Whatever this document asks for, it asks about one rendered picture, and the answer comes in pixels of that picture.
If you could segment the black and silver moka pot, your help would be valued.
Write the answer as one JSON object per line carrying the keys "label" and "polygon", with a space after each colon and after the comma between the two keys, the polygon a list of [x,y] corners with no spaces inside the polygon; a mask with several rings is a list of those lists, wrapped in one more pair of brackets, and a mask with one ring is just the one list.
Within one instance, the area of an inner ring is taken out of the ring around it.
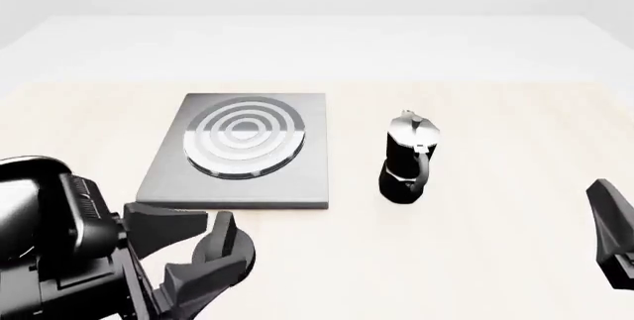
{"label": "black and silver moka pot", "polygon": [[389,123],[379,191],[396,204],[415,203],[429,180],[430,160],[440,141],[440,130],[414,111],[404,110]]}

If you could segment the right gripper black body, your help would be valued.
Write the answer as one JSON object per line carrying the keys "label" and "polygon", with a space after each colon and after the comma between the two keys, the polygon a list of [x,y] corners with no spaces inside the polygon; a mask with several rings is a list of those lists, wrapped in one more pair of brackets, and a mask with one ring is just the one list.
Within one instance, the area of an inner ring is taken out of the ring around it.
{"label": "right gripper black body", "polygon": [[634,254],[613,255],[598,265],[613,289],[634,291]]}

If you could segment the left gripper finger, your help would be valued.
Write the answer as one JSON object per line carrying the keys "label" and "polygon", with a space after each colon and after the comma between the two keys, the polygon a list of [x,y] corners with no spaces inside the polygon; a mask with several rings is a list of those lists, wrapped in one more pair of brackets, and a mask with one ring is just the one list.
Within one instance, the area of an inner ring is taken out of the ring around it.
{"label": "left gripper finger", "polygon": [[127,203],[123,221],[131,248],[137,258],[143,260],[163,248],[202,234],[207,230],[208,214]]}
{"label": "left gripper finger", "polygon": [[239,257],[209,263],[167,264],[155,290],[159,320],[193,320],[211,301],[239,280]]}

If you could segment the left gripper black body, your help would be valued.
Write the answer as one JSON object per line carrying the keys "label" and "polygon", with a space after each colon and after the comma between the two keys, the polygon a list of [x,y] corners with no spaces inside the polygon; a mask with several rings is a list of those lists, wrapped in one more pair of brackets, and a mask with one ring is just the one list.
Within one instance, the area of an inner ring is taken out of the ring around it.
{"label": "left gripper black body", "polygon": [[163,320],[155,290],[141,260],[164,248],[163,239],[149,221],[113,218],[117,243],[109,257],[113,275],[105,290],[105,318]]}

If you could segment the flat black stove plate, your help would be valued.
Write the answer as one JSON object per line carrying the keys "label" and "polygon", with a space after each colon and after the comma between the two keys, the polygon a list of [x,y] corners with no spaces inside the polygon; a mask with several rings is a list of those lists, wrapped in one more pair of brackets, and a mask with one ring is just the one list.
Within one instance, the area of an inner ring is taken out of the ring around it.
{"label": "flat black stove plate", "polygon": [[172,209],[328,209],[323,93],[189,93],[136,200]]}

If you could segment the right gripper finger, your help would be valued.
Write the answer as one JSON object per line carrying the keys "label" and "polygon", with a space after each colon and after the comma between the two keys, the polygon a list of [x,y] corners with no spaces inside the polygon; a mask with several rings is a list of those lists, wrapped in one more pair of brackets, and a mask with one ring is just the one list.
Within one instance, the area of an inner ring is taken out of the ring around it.
{"label": "right gripper finger", "polygon": [[586,190],[596,233],[596,260],[634,251],[634,206],[607,179]]}

